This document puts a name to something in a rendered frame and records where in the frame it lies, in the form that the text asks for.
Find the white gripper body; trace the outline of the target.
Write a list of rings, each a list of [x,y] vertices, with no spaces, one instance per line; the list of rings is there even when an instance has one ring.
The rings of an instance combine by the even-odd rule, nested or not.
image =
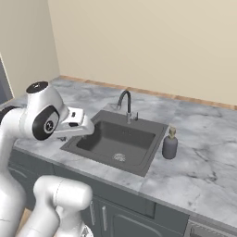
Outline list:
[[[87,117],[84,116],[82,124],[76,120],[69,120],[68,118],[62,121],[55,129],[55,137],[70,137],[70,136],[83,136],[94,133],[94,124]]]

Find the dark grey sink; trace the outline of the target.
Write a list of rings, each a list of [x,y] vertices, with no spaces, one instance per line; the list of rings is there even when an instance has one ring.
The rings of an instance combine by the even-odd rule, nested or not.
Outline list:
[[[93,118],[94,133],[75,136],[61,150],[144,177],[168,126],[101,110]]]

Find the grey soap dispenser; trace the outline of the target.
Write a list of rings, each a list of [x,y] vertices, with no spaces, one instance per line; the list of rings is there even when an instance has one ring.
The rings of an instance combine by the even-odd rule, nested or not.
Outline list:
[[[178,139],[175,137],[176,129],[169,128],[168,136],[165,137],[162,147],[162,155],[165,159],[173,159],[177,154]]]

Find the black curved tap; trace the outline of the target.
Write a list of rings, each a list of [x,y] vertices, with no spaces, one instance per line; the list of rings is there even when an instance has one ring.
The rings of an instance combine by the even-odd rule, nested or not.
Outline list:
[[[131,93],[128,90],[124,90],[121,95],[119,96],[118,103],[117,103],[117,109],[121,109],[121,104],[124,96],[127,96],[127,113],[126,113],[126,118],[127,118],[127,123],[131,124]]]

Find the dark grey cupboard run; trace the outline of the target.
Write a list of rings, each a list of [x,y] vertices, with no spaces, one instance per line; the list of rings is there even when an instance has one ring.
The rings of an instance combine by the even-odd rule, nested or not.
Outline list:
[[[8,167],[12,176],[22,185],[26,192],[26,207],[29,210],[33,210],[35,205],[33,185],[42,175],[54,175],[53,165],[37,157],[13,150]]]

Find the grey framed window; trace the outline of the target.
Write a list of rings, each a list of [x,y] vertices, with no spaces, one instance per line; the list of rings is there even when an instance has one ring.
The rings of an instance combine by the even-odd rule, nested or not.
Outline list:
[[[0,105],[14,98],[6,75],[2,56],[0,55]]]

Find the dark grey cupboard door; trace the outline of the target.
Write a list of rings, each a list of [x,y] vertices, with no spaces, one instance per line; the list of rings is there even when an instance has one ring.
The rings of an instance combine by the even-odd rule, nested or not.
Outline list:
[[[158,206],[151,219],[124,206],[98,201],[103,237],[183,237],[189,216]],[[104,231],[102,206],[106,206],[107,230]]]
[[[91,222],[90,206],[88,206],[85,210],[82,210],[81,216],[83,218],[84,223],[91,229],[92,233],[94,234],[94,237],[102,237],[98,199],[94,196],[92,201],[94,201],[94,214],[95,214],[94,226],[92,225]]]

